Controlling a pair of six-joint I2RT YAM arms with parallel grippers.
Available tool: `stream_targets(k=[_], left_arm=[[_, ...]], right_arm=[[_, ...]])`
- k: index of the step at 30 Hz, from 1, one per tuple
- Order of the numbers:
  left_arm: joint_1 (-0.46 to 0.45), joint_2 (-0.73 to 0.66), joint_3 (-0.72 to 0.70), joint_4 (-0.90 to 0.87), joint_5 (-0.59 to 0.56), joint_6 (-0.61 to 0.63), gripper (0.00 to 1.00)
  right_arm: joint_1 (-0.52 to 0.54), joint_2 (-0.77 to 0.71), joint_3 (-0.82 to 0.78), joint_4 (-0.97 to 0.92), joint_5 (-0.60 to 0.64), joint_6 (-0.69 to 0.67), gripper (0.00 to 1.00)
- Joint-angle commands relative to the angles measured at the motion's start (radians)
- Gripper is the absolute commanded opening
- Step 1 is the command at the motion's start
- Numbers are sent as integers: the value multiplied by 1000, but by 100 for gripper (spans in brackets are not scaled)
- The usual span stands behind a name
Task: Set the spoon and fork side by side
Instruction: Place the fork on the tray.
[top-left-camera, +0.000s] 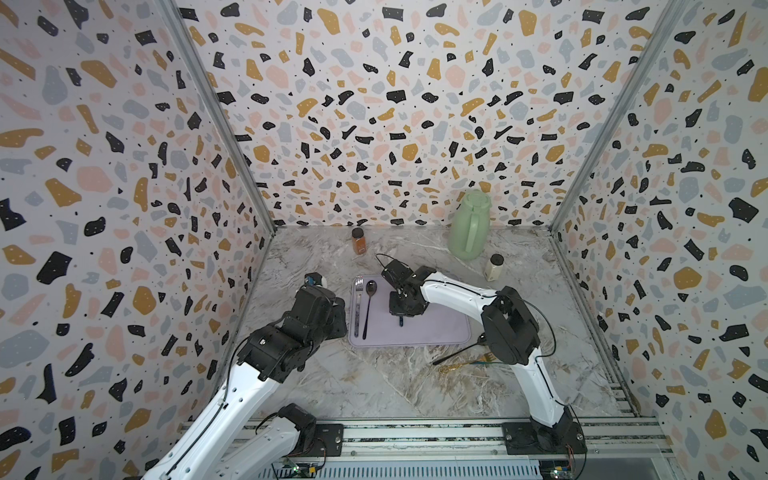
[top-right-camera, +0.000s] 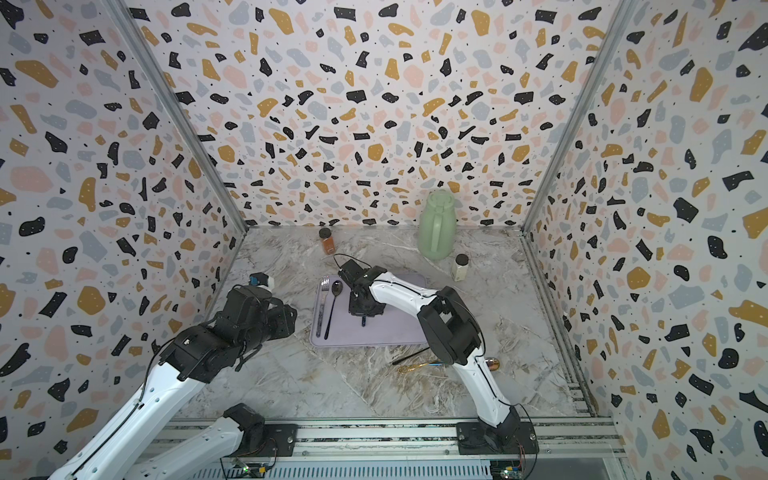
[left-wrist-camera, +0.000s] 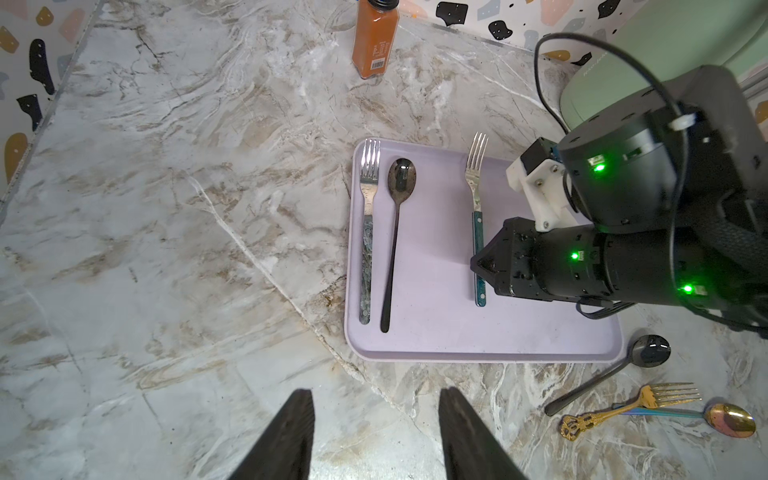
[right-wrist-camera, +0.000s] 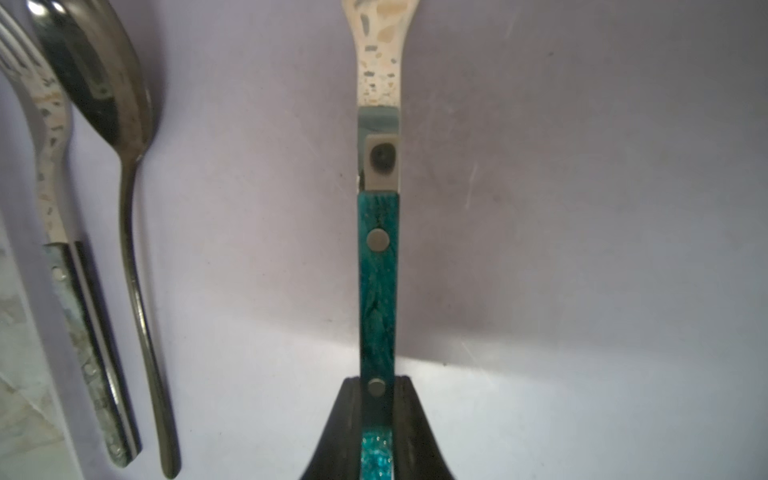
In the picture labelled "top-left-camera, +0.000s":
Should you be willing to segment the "black spoon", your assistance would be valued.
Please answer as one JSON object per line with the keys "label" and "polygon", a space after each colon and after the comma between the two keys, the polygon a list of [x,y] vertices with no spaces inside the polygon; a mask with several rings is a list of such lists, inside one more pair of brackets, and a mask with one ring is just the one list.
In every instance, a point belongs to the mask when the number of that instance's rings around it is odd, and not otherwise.
{"label": "black spoon", "polygon": [[362,339],[363,340],[366,340],[367,337],[368,337],[369,316],[370,316],[371,303],[372,303],[373,297],[377,293],[377,289],[378,289],[378,285],[377,285],[377,282],[375,280],[369,280],[366,283],[365,292],[366,292],[366,294],[368,296],[368,300],[367,300],[367,303],[366,303],[366,313],[365,313],[364,324],[363,324],[363,334],[362,334]]}
{"label": "black spoon", "polygon": [[465,351],[467,351],[467,350],[469,350],[469,349],[471,349],[473,347],[484,346],[486,344],[486,342],[487,342],[486,335],[485,334],[481,334],[481,335],[479,335],[477,337],[477,340],[474,343],[472,343],[470,345],[467,345],[467,346],[465,346],[465,347],[463,347],[463,348],[461,348],[461,349],[459,349],[459,350],[457,350],[457,351],[455,351],[455,352],[453,352],[453,353],[451,353],[449,355],[443,356],[441,358],[438,358],[438,359],[432,361],[431,365],[432,366],[441,365],[444,362],[446,362],[447,360],[452,359],[452,358],[456,357],[457,355],[460,355],[463,352],[465,352]]}

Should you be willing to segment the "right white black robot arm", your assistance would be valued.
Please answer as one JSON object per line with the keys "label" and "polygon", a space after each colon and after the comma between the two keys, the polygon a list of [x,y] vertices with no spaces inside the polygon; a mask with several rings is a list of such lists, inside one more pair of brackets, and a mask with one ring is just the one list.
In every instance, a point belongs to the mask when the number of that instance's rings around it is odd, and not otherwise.
{"label": "right white black robot arm", "polygon": [[381,275],[393,288],[389,310],[397,317],[416,317],[439,305],[482,325],[481,343],[497,361],[511,367],[528,406],[531,426],[523,433],[530,439],[516,443],[512,433],[509,446],[542,453],[587,452],[583,428],[560,399],[544,365],[539,324],[517,290],[468,285],[432,267],[412,270],[393,257],[383,265]]}

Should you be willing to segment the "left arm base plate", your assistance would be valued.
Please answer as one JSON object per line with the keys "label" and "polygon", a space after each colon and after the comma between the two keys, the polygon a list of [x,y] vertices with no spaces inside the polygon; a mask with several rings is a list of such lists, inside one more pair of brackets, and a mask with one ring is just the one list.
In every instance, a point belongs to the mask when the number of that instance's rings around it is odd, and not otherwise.
{"label": "left arm base plate", "polygon": [[321,423],[313,429],[302,430],[296,447],[289,457],[335,458],[342,453],[344,425]]}

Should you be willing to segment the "gold fork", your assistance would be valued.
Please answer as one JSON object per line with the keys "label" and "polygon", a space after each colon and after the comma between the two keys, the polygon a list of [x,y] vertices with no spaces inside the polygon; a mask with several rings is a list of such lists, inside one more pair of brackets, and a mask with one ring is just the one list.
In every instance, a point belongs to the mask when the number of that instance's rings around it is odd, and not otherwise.
{"label": "gold fork", "polygon": [[451,365],[442,365],[439,367],[438,372],[440,374],[449,374],[456,372],[464,367],[485,367],[489,365],[497,364],[497,358],[492,353],[486,353],[481,357],[473,359],[467,362],[455,363]]}

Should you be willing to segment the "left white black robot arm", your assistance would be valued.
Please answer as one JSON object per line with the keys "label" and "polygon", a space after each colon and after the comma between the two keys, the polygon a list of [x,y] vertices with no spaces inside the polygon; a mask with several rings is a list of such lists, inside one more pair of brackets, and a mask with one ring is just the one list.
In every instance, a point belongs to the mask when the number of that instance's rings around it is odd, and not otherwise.
{"label": "left white black robot arm", "polygon": [[293,371],[326,340],[346,335],[345,302],[306,275],[292,308],[253,331],[236,349],[226,380],[176,445],[145,473],[147,479],[252,479],[291,454],[309,452],[317,420],[295,404],[282,407],[236,450],[243,426]]}

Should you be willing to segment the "silver fork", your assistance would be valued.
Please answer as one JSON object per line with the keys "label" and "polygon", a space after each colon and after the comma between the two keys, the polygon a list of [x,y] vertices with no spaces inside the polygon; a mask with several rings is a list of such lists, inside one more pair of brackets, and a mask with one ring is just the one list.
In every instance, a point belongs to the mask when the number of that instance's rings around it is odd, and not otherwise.
{"label": "silver fork", "polygon": [[361,302],[362,302],[362,293],[364,291],[364,280],[362,277],[357,277],[354,282],[354,291],[353,291],[353,306],[352,306],[352,313],[353,313],[353,319],[352,319],[352,326],[353,326],[353,336],[358,337],[359,336],[359,329],[360,329],[360,308],[361,308]]}

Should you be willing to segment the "lilac placemat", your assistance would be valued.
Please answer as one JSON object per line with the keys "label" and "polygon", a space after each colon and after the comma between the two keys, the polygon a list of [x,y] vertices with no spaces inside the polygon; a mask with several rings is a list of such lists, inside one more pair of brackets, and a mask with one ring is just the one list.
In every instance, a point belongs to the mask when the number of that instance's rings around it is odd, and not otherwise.
{"label": "lilac placemat", "polygon": [[[359,336],[353,336],[352,306],[354,282],[357,277],[364,280],[364,291],[360,308]],[[378,285],[373,297],[369,316],[368,337],[362,339],[363,324],[368,296],[366,283],[375,280]],[[423,315],[404,317],[404,326],[399,327],[398,317],[389,312],[389,295],[392,287],[380,275],[361,275],[352,280],[349,313],[348,341],[355,348],[384,348],[406,346],[459,345],[471,338],[470,318],[445,306],[430,304]]]}

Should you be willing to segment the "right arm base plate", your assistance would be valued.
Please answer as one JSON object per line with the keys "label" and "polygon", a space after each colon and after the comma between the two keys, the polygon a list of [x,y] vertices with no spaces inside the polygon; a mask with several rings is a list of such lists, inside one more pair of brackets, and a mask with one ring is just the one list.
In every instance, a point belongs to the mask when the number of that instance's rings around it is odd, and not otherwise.
{"label": "right arm base plate", "polygon": [[505,422],[501,429],[508,455],[582,455],[587,452],[585,435],[575,422],[555,429],[535,422]]}

